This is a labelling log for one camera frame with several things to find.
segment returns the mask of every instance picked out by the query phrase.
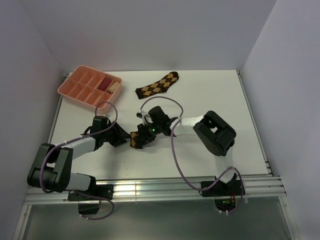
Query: white tabletop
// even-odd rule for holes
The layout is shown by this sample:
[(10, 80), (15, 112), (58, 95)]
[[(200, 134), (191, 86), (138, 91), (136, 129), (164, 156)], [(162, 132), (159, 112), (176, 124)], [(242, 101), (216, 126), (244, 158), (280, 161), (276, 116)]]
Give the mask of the white tabletop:
[[(152, 84), (170, 71), (117, 71), (111, 74), (123, 79), (123, 91), (115, 105), (118, 123), (128, 133), (136, 131), (141, 119), (137, 110), (146, 99), (138, 99), (135, 89)], [(235, 70), (183, 70), (177, 71), (179, 80), (166, 96), (175, 99), (184, 108), (185, 118), (197, 117), (209, 110), (215, 111), (236, 131), (233, 147), (234, 166), (242, 175), (268, 174), (250, 112)], [(180, 114), (175, 103), (166, 99), (153, 99), (143, 108), (146, 112), (161, 106), (170, 117)], [(92, 125), (94, 113), (62, 100), (57, 116), (52, 143), (78, 137)], [(176, 154), (187, 177), (215, 176), (215, 157), (196, 135), (174, 138)], [(72, 172), (95, 176), (100, 180), (150, 179), (180, 177), (171, 151), (170, 137), (157, 135), (154, 142), (143, 149), (130, 147), (129, 141), (117, 148), (105, 143), (95, 152), (75, 159)]]

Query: pink tray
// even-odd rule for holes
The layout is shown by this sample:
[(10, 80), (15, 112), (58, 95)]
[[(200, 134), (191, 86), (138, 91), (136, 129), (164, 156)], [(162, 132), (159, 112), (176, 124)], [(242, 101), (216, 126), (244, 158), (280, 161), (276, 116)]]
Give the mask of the pink tray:
[[(104, 78), (109, 78), (112, 82), (105, 91), (98, 90)], [(107, 93), (114, 82), (118, 82), (119, 86), (114, 93)], [(58, 93), (66, 100), (92, 111), (104, 101), (114, 104), (121, 92), (122, 79), (120, 77), (84, 65), (78, 66), (58, 89)], [(106, 114), (111, 108), (110, 104), (101, 104), (97, 113)]]

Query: wire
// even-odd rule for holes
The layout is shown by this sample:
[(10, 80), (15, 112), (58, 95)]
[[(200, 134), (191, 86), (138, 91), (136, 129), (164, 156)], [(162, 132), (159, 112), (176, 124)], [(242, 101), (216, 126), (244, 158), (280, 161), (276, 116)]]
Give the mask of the wire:
[(240, 172), (238, 171), (238, 169), (236, 169), (235, 167), (228, 167), (226, 170), (223, 171), (223, 173), (220, 174), (220, 176), (217, 177), (217, 179), (208, 187), (204, 187), (204, 188), (199, 188), (199, 187), (196, 187), (194, 185), (191, 184), (191, 182), (189, 182), (189, 180), (185, 177), (185, 175), (183, 174), (180, 166), (179, 166), (179, 163), (178, 163), (178, 160), (177, 160), (177, 155), (176, 155), (176, 151), (175, 151), (175, 145), (174, 145), (174, 131), (175, 131), (175, 128), (176, 126), (181, 122), (181, 118), (182, 118), (182, 115), (184, 114), (184, 108), (181, 106), (180, 103), (178, 103), (176, 100), (173, 100), (172, 98), (169, 98), (169, 97), (166, 97), (166, 96), (154, 96), (154, 97), (151, 97), (149, 98), (147, 101), (145, 101), (142, 106), (140, 107), (140, 109), (142, 109), (147, 102), (149, 102), (150, 100), (152, 99), (157, 99), (157, 98), (160, 98), (160, 99), (167, 99), (167, 100), (170, 100), (174, 103), (176, 103), (180, 109), (181, 109), (181, 113), (179, 115), (179, 118), (178, 118), (178, 121), (173, 125), (172, 129), (171, 129), (171, 135), (170, 135), (170, 139), (171, 139), (171, 150), (172, 150), (172, 155), (173, 155), (173, 159), (174, 159), (174, 163), (175, 163), (175, 166), (179, 172), (179, 174), (181, 175), (182, 179), (185, 181), (185, 183), (192, 189), (194, 190), (197, 190), (197, 191), (201, 191), (201, 192), (204, 192), (204, 191), (207, 191), (209, 189), (211, 189), (214, 185), (217, 184), (217, 182), (224, 176), (224, 174), (226, 174), (228, 171), (234, 169), (236, 171), (236, 173), (238, 174), (239, 178), (240, 178), (240, 182), (241, 182), (241, 196), (240, 196), (240, 201), (239, 203), (235, 206), (235, 208), (231, 211), (229, 211), (228, 213), (233, 213), (235, 210), (238, 209), (240, 203), (242, 202), (242, 199), (243, 199), (243, 196), (244, 196), (244, 183), (242, 181), (242, 177), (241, 177), (241, 174)]
[(84, 219), (87, 219), (87, 220), (102, 220), (102, 219), (105, 219), (105, 218), (109, 217), (115, 210), (115, 204), (111, 200), (109, 200), (107, 198), (99, 197), (99, 196), (91, 196), (91, 195), (85, 194), (85, 193), (80, 192), (80, 191), (75, 191), (75, 193), (78, 193), (79, 195), (81, 195), (83, 197), (87, 197), (87, 198), (91, 198), (91, 199), (97, 199), (97, 200), (100, 200), (100, 201), (107, 201), (112, 205), (112, 209), (110, 210), (110, 212), (108, 214), (106, 214), (104, 216), (101, 216), (101, 217), (88, 217), (88, 216), (81, 215), (81, 217), (84, 218)]
[(97, 109), (98, 109), (98, 107), (99, 107), (101, 104), (110, 104), (110, 105), (113, 107), (113, 109), (115, 110), (115, 119), (114, 119), (113, 123), (112, 123), (109, 127), (107, 127), (106, 129), (103, 129), (103, 130), (101, 130), (101, 131), (97, 131), (97, 132), (95, 132), (95, 133), (90, 133), (90, 134), (88, 134), (88, 135), (84, 135), (84, 136), (77, 137), (77, 138), (72, 139), (72, 140), (69, 140), (69, 141), (65, 141), (64, 143), (60, 143), (60, 144), (54, 146), (54, 147), (47, 153), (47, 155), (45, 156), (45, 158), (44, 158), (44, 160), (43, 160), (43, 163), (42, 163), (42, 165), (41, 165), (41, 169), (40, 169), (39, 181), (40, 181), (40, 187), (41, 187), (42, 191), (45, 192), (46, 194), (49, 194), (49, 193), (52, 193), (52, 192), (53, 192), (53, 191), (51, 191), (51, 190), (47, 190), (46, 187), (45, 187), (45, 183), (44, 183), (45, 167), (46, 167), (46, 165), (47, 165), (47, 161), (48, 161), (50, 155), (51, 155), (56, 149), (58, 149), (58, 148), (60, 148), (60, 147), (63, 147), (63, 146), (68, 145), (68, 144), (72, 144), (72, 143), (77, 142), (77, 141), (79, 141), (79, 140), (81, 140), (81, 139), (85, 139), (85, 138), (92, 137), (92, 136), (95, 136), (95, 135), (98, 135), (98, 134), (102, 134), (102, 133), (108, 131), (109, 129), (111, 129), (111, 128), (116, 124), (116, 122), (117, 122), (117, 120), (118, 120), (118, 110), (117, 110), (116, 106), (115, 106), (113, 103), (111, 103), (111, 102), (108, 102), (108, 101), (102, 101), (102, 102), (100, 102), (100, 103), (96, 106), (96, 108), (95, 108), (95, 116), (97, 116)]

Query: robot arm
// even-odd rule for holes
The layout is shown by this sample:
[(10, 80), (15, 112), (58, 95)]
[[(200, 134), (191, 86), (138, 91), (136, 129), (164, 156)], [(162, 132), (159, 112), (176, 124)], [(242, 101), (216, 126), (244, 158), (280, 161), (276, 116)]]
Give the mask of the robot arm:
[[(143, 121), (137, 126), (138, 139), (134, 146), (137, 149), (154, 141), (157, 134), (170, 136), (173, 126), (179, 120), (177, 117), (169, 118), (160, 106), (152, 108), (148, 113), (139, 110), (137, 116)], [(232, 146), (235, 144), (236, 131), (214, 111), (198, 117), (182, 118), (174, 129), (174, 135), (197, 135), (207, 150), (215, 155), (217, 176), (233, 166)], [(235, 171), (230, 170), (220, 181), (228, 184), (234, 178)]]
[[(92, 126), (88, 127), (90, 134), (100, 132), (111, 125), (105, 116), (95, 116)], [(110, 143), (117, 147), (126, 143), (130, 135), (126, 133), (117, 123), (103, 133), (85, 137), (79, 141), (57, 148), (48, 158), (43, 173), (43, 182), (47, 190), (63, 192), (69, 190), (85, 191), (88, 195), (96, 196), (96, 178), (94, 176), (71, 172), (72, 161), (83, 154), (99, 149), (104, 143)], [(54, 147), (54, 144), (43, 143), (35, 156), (32, 167), (27, 177), (29, 186), (40, 188), (40, 169), (47, 153)]]

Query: metal frame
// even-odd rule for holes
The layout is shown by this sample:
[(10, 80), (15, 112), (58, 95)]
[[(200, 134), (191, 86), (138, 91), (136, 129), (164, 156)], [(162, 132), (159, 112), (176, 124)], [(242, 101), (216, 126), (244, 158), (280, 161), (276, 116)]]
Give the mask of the metal frame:
[[(190, 182), (201, 187), (200, 182), (215, 179), (214, 177), (192, 177)], [(271, 177), (245, 177), (243, 178), (246, 195), (245, 198), (286, 196), (284, 186), (279, 176)], [(197, 191), (190, 188), (180, 178), (172, 179), (145, 179), (122, 181), (98, 181), (98, 185), (113, 184), (113, 199), (119, 202), (151, 202), (174, 200), (203, 200)], [(78, 204), (77, 201), (67, 201), (68, 192), (46, 194), (39, 188), (30, 187), (27, 190), (24, 204)], [(98, 201), (81, 201), (81, 203), (97, 203)]]
[[(280, 204), (282, 206), (283, 214), (288, 225), (290, 236), (293, 240), (299, 240), (300, 235), (298, 232), (297, 225), (291, 213), (288, 205), (286, 191), (279, 176), (273, 176), (270, 169), (268, 159), (263, 148), (261, 138), (255, 123), (250, 104), (241, 80), (240, 72), (237, 71), (239, 82), (242, 87), (242, 91), (251, 115), (251, 119), (254, 125), (254, 129), (262, 150), (263, 157), (265, 159), (268, 173), (266, 175), (247, 175), (243, 176), (244, 187), (246, 195), (244, 196), (245, 202), (247, 198), (261, 198), (261, 197), (279, 197)], [(60, 107), (62, 103), (62, 97), (60, 96), (57, 109), (51, 131), (48, 137), (48, 142), (52, 140), (52, 135), (55, 130), (57, 117), (59, 115)], [(212, 177), (192, 177), (189, 181), (195, 186), (200, 187), (200, 182), (215, 179)], [(177, 201), (177, 200), (205, 200), (208, 198), (202, 197), (197, 191), (191, 189), (185, 184), (180, 178), (160, 178), (160, 179), (135, 179), (135, 180), (100, 180), (97, 184), (114, 184), (113, 202), (149, 202), (149, 201)], [(43, 205), (43, 204), (78, 204), (79, 202), (69, 202), (67, 200), (68, 193), (51, 193), (46, 194), (39, 188), (29, 187), (27, 189), (25, 199), (23, 202), (21, 214), (16, 226), (16, 230), (13, 236), (14, 240), (21, 240), (24, 236), (24, 232), (29, 219), (29, 214), (32, 205)], [(97, 201), (82, 201), (81, 203), (94, 203)]]
[(292, 214), (287, 197), (286, 196), (279, 196), (279, 201), (281, 204), (284, 219), (286, 221), (286, 225), (288, 226), (288, 229), (289, 229), (291, 239), (292, 240), (301, 240), (298, 226), (296, 224), (294, 215)]
[(27, 227), (31, 205), (23, 205), (20, 213), (19, 220), (16, 224), (15, 232), (13, 234), (13, 240), (22, 240)]

